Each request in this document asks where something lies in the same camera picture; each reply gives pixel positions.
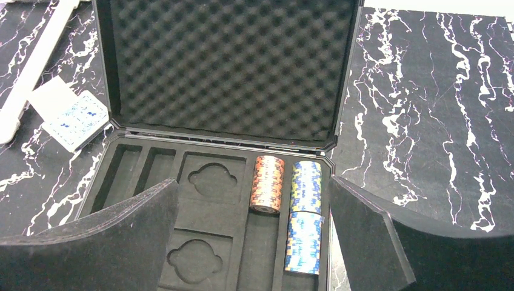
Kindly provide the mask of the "blue orange poker chip stack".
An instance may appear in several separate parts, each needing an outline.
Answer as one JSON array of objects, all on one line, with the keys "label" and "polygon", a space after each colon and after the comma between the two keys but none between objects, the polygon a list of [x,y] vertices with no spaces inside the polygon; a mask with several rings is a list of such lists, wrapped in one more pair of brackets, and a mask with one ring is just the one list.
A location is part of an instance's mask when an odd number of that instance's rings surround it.
[{"label": "blue orange poker chip stack", "polygon": [[311,212],[289,215],[284,270],[319,275],[324,217]]}]

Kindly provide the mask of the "brown poker chip stack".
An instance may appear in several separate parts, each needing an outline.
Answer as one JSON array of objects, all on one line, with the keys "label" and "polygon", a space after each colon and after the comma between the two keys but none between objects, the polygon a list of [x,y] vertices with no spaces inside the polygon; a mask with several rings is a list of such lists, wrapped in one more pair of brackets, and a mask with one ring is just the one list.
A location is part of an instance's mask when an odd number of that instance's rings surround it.
[{"label": "brown poker chip stack", "polygon": [[250,194],[249,207],[268,214],[280,212],[285,162],[270,155],[258,156]]}]

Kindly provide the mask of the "red playing card deck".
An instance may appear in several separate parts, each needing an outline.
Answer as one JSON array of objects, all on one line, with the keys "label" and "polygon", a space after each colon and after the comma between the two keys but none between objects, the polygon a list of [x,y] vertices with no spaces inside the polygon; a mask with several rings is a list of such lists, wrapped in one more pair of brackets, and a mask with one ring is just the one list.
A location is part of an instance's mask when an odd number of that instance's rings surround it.
[{"label": "red playing card deck", "polygon": [[39,86],[27,98],[43,121],[57,118],[78,100],[79,96],[60,76]]}]

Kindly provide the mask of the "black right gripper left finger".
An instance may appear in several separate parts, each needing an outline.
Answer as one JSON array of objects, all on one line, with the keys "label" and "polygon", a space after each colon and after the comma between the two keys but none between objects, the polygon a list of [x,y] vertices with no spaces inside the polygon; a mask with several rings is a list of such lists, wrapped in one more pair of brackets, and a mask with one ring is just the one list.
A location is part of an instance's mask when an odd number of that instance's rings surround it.
[{"label": "black right gripper left finger", "polygon": [[169,178],[32,236],[1,239],[2,290],[156,290],[178,214]]}]

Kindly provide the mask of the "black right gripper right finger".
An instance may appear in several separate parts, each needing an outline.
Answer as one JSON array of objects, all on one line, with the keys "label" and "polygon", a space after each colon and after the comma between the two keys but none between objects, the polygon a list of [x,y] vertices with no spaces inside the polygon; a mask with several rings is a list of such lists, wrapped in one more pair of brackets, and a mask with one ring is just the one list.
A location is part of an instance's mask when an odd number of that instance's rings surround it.
[{"label": "black right gripper right finger", "polygon": [[513,289],[512,233],[454,226],[337,176],[327,190],[352,290]]}]

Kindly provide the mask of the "blue yellow poker chip stack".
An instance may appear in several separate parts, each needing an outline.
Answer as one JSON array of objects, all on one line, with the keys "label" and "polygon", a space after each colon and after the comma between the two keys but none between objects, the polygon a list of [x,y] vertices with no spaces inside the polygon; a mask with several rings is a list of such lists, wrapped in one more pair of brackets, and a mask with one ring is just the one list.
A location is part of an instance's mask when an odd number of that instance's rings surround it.
[{"label": "blue yellow poker chip stack", "polygon": [[290,211],[319,215],[322,213],[322,169],[318,162],[299,161],[294,163]]}]

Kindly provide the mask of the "blue playing card deck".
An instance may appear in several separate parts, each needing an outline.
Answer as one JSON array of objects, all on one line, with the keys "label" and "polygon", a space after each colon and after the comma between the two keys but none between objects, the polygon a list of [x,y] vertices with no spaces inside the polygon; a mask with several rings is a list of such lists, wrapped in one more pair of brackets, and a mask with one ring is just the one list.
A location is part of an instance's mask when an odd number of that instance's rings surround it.
[{"label": "blue playing card deck", "polygon": [[43,122],[42,128],[68,152],[74,153],[104,129],[109,120],[107,107],[85,90],[57,117]]}]

